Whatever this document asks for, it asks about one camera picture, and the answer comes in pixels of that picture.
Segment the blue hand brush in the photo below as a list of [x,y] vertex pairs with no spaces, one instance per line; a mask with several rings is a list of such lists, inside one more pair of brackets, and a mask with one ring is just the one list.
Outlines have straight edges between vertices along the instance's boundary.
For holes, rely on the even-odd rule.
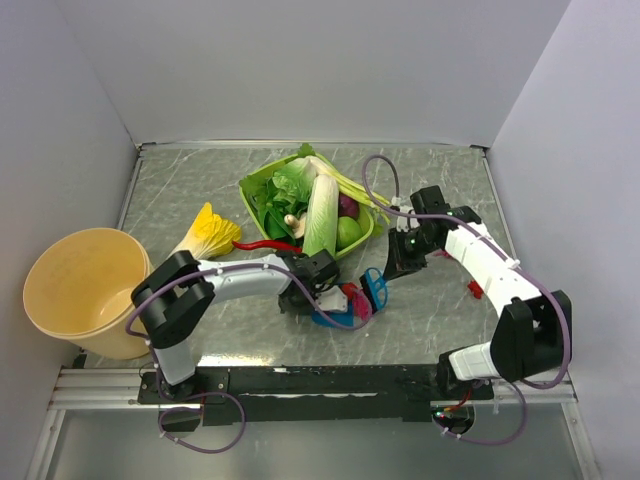
[[380,269],[375,267],[367,268],[360,277],[360,285],[371,305],[373,314],[376,314],[386,307],[389,293],[386,280]]

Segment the blue dustpan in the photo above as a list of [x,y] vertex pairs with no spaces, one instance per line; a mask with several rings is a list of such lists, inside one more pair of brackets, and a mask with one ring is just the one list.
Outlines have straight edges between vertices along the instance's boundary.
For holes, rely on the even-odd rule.
[[312,322],[323,327],[335,327],[342,329],[359,328],[363,323],[367,323],[354,315],[352,297],[348,299],[349,308],[346,313],[331,313],[324,311],[320,313],[319,311],[314,310],[311,314]]

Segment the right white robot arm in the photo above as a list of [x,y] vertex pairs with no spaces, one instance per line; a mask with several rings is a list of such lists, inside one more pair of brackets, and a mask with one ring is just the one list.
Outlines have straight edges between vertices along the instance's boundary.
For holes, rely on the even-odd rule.
[[498,315],[492,338],[440,355],[438,390],[459,398],[475,382],[503,379],[528,383],[550,370],[565,376],[571,361],[571,313],[568,296],[539,286],[493,239],[481,218],[468,206],[452,207],[439,187],[426,187],[404,206],[393,197],[390,211],[397,224],[388,232],[388,258],[383,277],[395,280],[420,271],[428,255],[443,252],[475,281]]

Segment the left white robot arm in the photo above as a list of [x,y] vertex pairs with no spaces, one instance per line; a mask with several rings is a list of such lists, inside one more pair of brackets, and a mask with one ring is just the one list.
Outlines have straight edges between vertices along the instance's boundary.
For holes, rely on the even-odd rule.
[[279,250],[262,258],[231,262],[198,261],[179,251],[131,293],[163,376],[162,390],[176,402],[198,387],[187,339],[211,305],[271,296],[281,312],[307,315],[320,288],[337,279],[339,267],[325,250],[312,256]]

